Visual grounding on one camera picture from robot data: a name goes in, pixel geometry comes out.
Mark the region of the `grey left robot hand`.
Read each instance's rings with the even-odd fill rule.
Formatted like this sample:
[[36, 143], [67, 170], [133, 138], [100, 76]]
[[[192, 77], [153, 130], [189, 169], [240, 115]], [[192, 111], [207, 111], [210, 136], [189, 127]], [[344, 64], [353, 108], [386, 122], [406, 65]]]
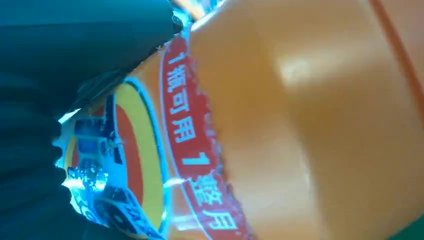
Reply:
[[167, 0], [3, 0], [0, 98], [62, 115], [169, 40], [173, 15]]

